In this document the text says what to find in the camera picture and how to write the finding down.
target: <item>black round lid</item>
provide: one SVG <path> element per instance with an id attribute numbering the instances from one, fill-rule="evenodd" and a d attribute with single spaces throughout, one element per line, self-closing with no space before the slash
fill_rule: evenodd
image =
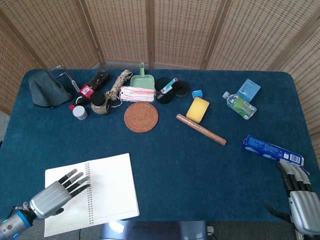
<path id="1" fill-rule="evenodd" d="M 95 106 L 101 106 L 106 102 L 106 96 L 102 91 L 96 91 L 91 96 L 91 102 Z"/>
<path id="2" fill-rule="evenodd" d="M 183 97 L 187 95 L 189 91 L 190 91 L 189 84 L 181 80 L 177 81 L 173 88 L 174 95 L 176 95 L 177 97 Z"/>

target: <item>blue eraser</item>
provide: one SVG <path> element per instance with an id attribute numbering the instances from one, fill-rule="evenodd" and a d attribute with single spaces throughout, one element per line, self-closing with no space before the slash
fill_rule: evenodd
<path id="1" fill-rule="evenodd" d="M 244 84 L 242 85 L 242 87 L 240 87 L 240 89 L 238 90 L 237 94 L 243 98 L 245 101 L 247 101 L 248 103 L 251 102 L 251 100 L 255 97 L 255 95 L 257 94 L 257 92 L 259 91 L 261 87 L 254 83 L 253 81 L 251 81 L 250 79 L 247 79 Z"/>
<path id="2" fill-rule="evenodd" d="M 192 91 L 192 97 L 202 98 L 203 97 L 202 91 L 201 90 Z"/>

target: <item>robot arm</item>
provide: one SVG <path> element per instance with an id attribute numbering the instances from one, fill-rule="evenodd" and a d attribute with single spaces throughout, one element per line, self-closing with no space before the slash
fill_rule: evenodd
<path id="1" fill-rule="evenodd" d="M 320 200 L 312 191 L 307 174 L 285 160 L 281 160 L 277 168 L 281 172 L 291 215 L 276 211 L 269 204 L 265 207 L 272 215 L 293 223 L 305 240 L 320 240 Z"/>
<path id="2" fill-rule="evenodd" d="M 79 187 L 89 179 L 89 176 L 75 182 L 84 175 L 83 172 L 80 172 L 71 177 L 76 172 L 77 170 L 73 169 L 59 181 L 52 183 L 35 195 L 30 200 L 29 206 L 23 204 L 23 209 L 3 221 L 0 225 L 0 240 L 16 239 L 32 226 L 35 219 L 43 220 L 62 213 L 63 205 L 90 186 L 90 184 L 85 184 Z"/>

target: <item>gray floor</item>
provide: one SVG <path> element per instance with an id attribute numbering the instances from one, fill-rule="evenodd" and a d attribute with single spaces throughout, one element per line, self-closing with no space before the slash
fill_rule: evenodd
<path id="1" fill-rule="evenodd" d="M 0 141 L 4 139 L 10 117 L 0 111 Z"/>
<path id="2" fill-rule="evenodd" d="M 137 69 L 138 63 L 107 62 L 105 69 Z M 157 66 L 157 69 L 175 68 Z M 0 140 L 3 139 L 10 117 L 0 112 Z M 295 240 L 292 225 L 270 222 L 212 222 L 218 240 Z M 81 230 L 81 240 L 98 240 L 101 226 L 92 226 Z M 24 232 L 20 240 L 78 240 L 79 230 L 44 238 L 44 221 L 37 220 L 34 226 Z"/>

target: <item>small white bottle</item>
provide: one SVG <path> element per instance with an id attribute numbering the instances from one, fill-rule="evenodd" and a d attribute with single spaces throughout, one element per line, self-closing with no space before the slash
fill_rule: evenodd
<path id="1" fill-rule="evenodd" d="M 251 118 L 253 114 L 257 111 L 257 109 L 254 106 L 245 101 L 238 94 L 230 94 L 226 91 L 222 97 L 226 99 L 226 105 L 232 108 L 234 111 L 236 111 L 245 120 Z"/>

